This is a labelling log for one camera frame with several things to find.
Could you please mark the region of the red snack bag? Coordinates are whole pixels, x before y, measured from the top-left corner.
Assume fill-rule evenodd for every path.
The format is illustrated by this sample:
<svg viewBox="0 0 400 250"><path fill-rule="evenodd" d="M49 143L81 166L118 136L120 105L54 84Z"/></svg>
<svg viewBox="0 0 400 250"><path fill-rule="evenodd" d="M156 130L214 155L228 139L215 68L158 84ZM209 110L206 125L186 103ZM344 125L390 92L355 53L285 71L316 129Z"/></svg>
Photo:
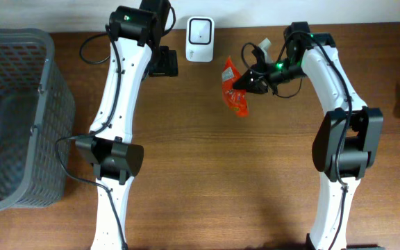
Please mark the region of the red snack bag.
<svg viewBox="0 0 400 250"><path fill-rule="evenodd" d="M245 90L236 90L233 84L241 77L238 69L229 56L222 71L222 97L224 103L235 112L238 117L249 115Z"/></svg>

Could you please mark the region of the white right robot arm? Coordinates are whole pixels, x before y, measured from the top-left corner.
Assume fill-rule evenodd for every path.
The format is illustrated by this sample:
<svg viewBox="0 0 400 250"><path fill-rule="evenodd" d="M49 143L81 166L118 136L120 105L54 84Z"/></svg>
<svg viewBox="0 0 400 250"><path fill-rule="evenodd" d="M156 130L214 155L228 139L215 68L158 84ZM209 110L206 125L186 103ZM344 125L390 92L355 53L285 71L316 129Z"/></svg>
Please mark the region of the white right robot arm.
<svg viewBox="0 0 400 250"><path fill-rule="evenodd" d="M281 84L308 78L324 118L312 144L319 172L317 214L306 236L306 249L346 249L353 196L375 161L383 113L370 108L350 83L330 33L313 33L307 22L293 22L283 31L284 43L272 60L267 43L251 43L254 65L232 85L254 94L278 94Z"/></svg>

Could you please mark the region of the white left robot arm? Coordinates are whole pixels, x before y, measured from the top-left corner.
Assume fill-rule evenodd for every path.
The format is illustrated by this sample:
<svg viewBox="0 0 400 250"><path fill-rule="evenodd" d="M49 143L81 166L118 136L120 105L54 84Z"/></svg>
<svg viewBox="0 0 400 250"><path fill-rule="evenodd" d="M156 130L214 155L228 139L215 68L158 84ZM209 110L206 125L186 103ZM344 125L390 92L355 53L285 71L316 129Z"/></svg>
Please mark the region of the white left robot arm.
<svg viewBox="0 0 400 250"><path fill-rule="evenodd" d="M75 140L93 167L98 192L92 249L128 247L128 195L144 159L143 146L131 142L133 114L146 77L178 75L176 51L160 43L175 17L168 0L143 0L138 8L119 6L106 25L110 62L102 100L88 134Z"/></svg>

